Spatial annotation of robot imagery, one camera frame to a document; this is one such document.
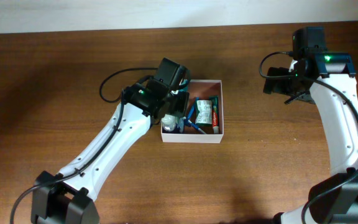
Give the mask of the blue Gillette razor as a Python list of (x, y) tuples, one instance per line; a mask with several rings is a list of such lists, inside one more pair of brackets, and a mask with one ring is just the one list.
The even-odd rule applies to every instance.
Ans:
[(184, 117), (184, 118), (187, 118), (187, 119), (190, 119), (191, 120), (191, 117), (193, 116), (194, 112), (196, 111), (196, 102), (194, 102), (192, 104), (192, 106), (190, 107), (190, 110), (189, 112), (187, 113), (187, 115)]

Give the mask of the green and white soap packet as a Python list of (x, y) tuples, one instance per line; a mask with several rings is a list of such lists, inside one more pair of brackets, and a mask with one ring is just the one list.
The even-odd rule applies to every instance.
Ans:
[(212, 102), (211, 100), (196, 100), (196, 124), (198, 126), (212, 125)]

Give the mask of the blue foam soap pump bottle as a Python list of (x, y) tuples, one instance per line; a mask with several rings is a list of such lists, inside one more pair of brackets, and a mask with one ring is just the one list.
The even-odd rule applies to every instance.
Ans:
[(161, 119), (162, 130), (168, 134), (181, 134), (184, 131), (184, 120), (170, 114)]

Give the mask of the Colgate toothpaste tube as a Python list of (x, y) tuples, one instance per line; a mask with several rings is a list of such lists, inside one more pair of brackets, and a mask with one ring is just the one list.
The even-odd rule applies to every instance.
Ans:
[(218, 96), (211, 96), (209, 98), (212, 104), (212, 127), (214, 134), (219, 134), (219, 108), (218, 108)]

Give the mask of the blue and white toothbrush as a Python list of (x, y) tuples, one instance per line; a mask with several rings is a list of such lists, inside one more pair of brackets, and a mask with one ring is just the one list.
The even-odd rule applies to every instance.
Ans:
[(198, 125), (192, 123), (190, 119), (184, 118), (184, 122), (185, 122), (186, 126), (189, 126), (193, 129), (197, 130), (201, 134), (206, 134), (206, 132), (203, 131)]

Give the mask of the teal Listerine mouthwash bottle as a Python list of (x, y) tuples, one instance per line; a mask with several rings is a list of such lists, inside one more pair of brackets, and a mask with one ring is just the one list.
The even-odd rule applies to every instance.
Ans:
[(188, 86), (182, 88), (180, 91), (187, 92), (188, 91)]

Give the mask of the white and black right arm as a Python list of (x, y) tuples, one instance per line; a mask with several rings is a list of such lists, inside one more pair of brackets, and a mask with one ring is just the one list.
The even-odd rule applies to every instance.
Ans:
[(289, 68), (269, 68), (264, 93), (287, 95), (318, 108), (326, 136), (330, 176), (313, 186), (306, 203), (274, 216), (273, 223), (358, 223), (358, 97), (356, 71), (345, 52), (331, 52), (323, 27), (292, 35)]

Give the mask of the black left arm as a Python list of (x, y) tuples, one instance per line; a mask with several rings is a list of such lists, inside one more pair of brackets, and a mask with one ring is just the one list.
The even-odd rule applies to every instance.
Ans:
[(99, 223), (95, 201), (117, 163), (157, 120), (183, 116), (190, 71), (167, 58), (154, 75), (125, 87), (107, 125), (56, 175), (43, 171), (32, 191), (32, 223)]

